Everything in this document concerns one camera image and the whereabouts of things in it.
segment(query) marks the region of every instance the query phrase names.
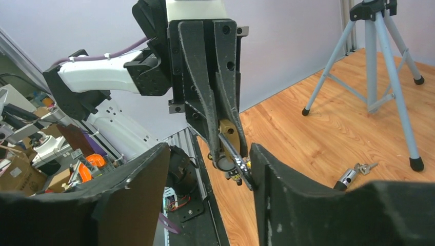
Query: white cable tie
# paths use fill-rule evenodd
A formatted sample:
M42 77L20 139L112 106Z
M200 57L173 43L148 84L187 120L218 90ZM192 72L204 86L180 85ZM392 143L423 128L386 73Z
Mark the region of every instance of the white cable tie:
M121 153L121 157L120 158L118 158L118 159L116 159L115 161L119 161L119 160L122 160L124 158L124 154L123 153Z
M94 134L90 135L90 136L93 137L93 136L95 136L95 135L97 135L97 134L99 134L99 133L100 133L100 130L97 129L96 132L95 132Z

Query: purple strap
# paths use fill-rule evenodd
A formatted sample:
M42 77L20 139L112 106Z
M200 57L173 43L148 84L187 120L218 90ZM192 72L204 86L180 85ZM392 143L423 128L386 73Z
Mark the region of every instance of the purple strap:
M166 218L166 216L162 213L159 214L159 222L163 225L164 228L166 228L168 231L172 233L178 234L181 232L181 229L172 221L170 221L168 218Z

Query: black panel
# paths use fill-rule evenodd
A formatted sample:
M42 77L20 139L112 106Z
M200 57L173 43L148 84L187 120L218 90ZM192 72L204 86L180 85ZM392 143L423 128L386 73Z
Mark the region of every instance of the black panel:
M219 211L218 203L210 183L209 176L201 155L201 150L196 139L192 136L194 150L197 153L196 160L200 169L201 179L203 181L207 197L202 201L204 211L200 216L194 219L181 222L183 220L184 211L169 213L169 218L173 222L179 223L183 231L181 234L169 234L169 241L176 246L191 246L191 245L220 245L229 246L229 241L225 227Z
M169 155L160 143L66 193L0 193L0 245L151 246Z
M250 151L260 245L435 245L435 184L375 181L341 192L258 144Z
M397 0L373 0L371 2L361 2L350 9L350 20L376 21L376 13L381 11L385 15L385 9L389 10L389 15L397 14Z

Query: wire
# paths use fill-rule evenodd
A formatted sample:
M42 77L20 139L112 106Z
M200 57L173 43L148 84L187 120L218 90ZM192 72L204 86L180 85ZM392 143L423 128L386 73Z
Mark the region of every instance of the wire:
M190 196L189 196L189 195L186 195L186 196L188 197L187 202L185 202L185 203L183 203L183 204L181 204L181 205L178 205L178 206L175 207L175 208L172 208L172 209L170 208L169 211L170 211L170 212L174 212L174 211L176 211L176 210L182 208L183 206L185 206L188 202L190 202Z
M0 78L1 78L1 79L2 79L3 77L8 77L8 76L9 76L9 77L16 77L16 78L19 78L19 79L21 79L22 81L26 82L27 84L31 85L32 87L35 87L35 88L37 88L37 89L39 89L39 90L41 90L41 91L43 91L43 92L49 94L49 92L48 92L47 90L45 90L44 88L40 87L40 86L37 85L36 83L31 82L31 81L29 81L29 80L27 80L27 79L25 79L25 78L23 78L23 77L21 77L21 76L19 76L19 75L16 75L16 74L13 74L13 73L2 73L2 74L0 74Z
M195 162L196 163L194 163L194 162L192 162L192 161L190 161L190 164L192 164L192 166L194 167L194 168L196 168L196 169L198 169L198 165L197 165L197 163L198 163L198 160L195 158L195 157L189 157L190 159L194 159L195 160Z
M137 41L136 43L130 45L129 47L120 50L118 52L115 52L113 54L108 54L110 58L116 58L118 56L121 56L135 48L137 48L139 45L145 43L146 41L148 41L147 37L141 38L139 41ZM74 61L75 62L82 62L82 61L91 61L91 60L105 60L107 59L106 55L99 55L99 56L79 56L79 57L74 57ZM62 59L57 60L53 66L59 65L61 63L65 63L65 62L70 62L70 58L69 57L65 57Z
M186 199L186 197L187 197L187 201L186 201L185 203L182 203L182 204L180 204L180 205L178 205L178 206L175 206L175 203L176 203L176 202L180 203L182 200ZM173 202L171 202L170 204L168 204L168 205L166 206L166 210L169 211L169 212L174 212L174 211L178 210L179 208L183 207L184 205L186 205L189 201L190 201L190 196L189 196L189 195L185 195L185 196L184 196L183 198L181 198L180 200L178 200L178 201L173 201Z

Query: white wall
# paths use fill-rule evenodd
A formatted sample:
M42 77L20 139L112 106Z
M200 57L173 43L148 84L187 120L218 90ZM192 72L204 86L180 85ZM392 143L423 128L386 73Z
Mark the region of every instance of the white wall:
M433 0L400 0L397 15L392 19L396 24L412 58L416 62L435 66L435 2ZM364 21L357 22L357 46L364 48ZM393 54L401 56L391 39Z
M131 7L137 0L0 0L0 28L41 71L78 49L120 50L143 37ZM250 26L242 43L241 109L245 110L322 69L341 34L339 1L225 0L229 16ZM186 126L169 115L168 93L113 98L159 139ZM156 118L160 124L152 124Z

